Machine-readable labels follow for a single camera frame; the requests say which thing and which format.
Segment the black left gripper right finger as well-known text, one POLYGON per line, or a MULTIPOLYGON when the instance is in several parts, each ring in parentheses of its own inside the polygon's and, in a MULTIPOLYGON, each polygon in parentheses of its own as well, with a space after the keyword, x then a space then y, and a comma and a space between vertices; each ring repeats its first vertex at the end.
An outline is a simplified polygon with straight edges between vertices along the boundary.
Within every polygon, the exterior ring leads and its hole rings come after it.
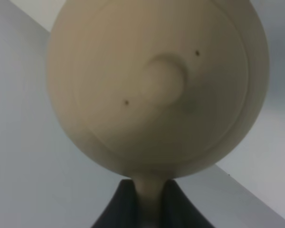
POLYGON ((161 228, 213 228, 175 180, 168 180, 161 197, 161 228))

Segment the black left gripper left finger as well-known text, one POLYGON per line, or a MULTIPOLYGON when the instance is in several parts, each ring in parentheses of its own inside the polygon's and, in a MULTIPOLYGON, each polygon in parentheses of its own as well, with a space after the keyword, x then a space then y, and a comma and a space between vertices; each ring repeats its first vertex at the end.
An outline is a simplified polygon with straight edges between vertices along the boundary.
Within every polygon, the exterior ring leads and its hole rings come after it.
POLYGON ((140 208, 134 182, 121 180, 109 204, 92 228, 138 228, 140 208))

